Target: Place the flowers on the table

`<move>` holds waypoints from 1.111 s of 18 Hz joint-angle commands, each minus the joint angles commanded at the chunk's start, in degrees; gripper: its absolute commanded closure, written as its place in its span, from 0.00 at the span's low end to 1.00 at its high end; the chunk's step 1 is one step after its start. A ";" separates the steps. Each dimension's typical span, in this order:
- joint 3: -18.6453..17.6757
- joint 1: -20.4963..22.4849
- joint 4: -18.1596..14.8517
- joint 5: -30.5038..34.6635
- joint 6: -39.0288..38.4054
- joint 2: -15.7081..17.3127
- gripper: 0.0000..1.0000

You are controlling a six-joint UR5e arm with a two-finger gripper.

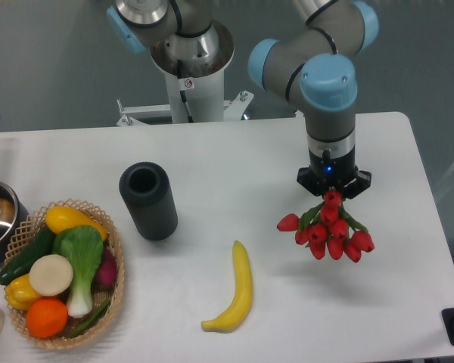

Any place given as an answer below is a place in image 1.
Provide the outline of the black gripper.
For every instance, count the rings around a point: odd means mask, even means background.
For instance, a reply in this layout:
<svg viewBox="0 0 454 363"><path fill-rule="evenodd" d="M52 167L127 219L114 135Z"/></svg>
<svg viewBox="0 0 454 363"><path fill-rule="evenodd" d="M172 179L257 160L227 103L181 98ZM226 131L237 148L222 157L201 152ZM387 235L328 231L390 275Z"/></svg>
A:
<svg viewBox="0 0 454 363"><path fill-rule="evenodd" d="M323 174L318 176L312 167L300 168L297 173L297 182L312 195L322 197L326 192L334 189L341 193L344 199L354 199L372 184L372 174L357 167L344 177L335 175L333 166L323 167Z"/></svg>

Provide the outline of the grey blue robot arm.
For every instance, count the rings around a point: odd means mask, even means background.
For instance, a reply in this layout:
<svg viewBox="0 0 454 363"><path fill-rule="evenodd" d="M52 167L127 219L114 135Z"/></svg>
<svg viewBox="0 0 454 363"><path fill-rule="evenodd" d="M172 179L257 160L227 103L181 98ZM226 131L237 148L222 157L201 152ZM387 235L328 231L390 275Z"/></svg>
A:
<svg viewBox="0 0 454 363"><path fill-rule="evenodd" d="M295 39L265 39L247 71L262 89L305 118L309 165L297 181L320 196L335 189L352 199L372 176L355 163L356 71L350 57L375 40L379 23L361 1L298 1L306 28ZM107 17L134 53L149 51L166 80L173 122L223 121L224 71L234 55L232 34L209 1L115 1Z"/></svg>

